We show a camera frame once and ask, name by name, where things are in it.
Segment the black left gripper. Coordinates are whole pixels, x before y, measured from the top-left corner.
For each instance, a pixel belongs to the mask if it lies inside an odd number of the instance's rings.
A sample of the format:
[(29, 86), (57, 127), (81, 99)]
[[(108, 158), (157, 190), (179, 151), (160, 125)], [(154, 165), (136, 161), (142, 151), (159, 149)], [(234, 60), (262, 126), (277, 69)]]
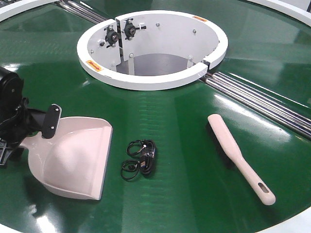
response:
[(22, 140), (30, 134), (27, 125), (28, 98), (23, 97), (13, 110), (0, 108), (0, 166), (6, 167), (11, 156), (12, 148), (19, 146)]

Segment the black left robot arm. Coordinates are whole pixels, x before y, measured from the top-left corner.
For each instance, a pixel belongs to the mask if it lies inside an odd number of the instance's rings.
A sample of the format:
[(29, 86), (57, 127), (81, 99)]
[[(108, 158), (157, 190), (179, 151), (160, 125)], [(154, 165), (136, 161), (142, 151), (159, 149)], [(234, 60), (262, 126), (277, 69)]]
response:
[(27, 136), (27, 99), (22, 96), (24, 81), (14, 72), (0, 68), (0, 166)]

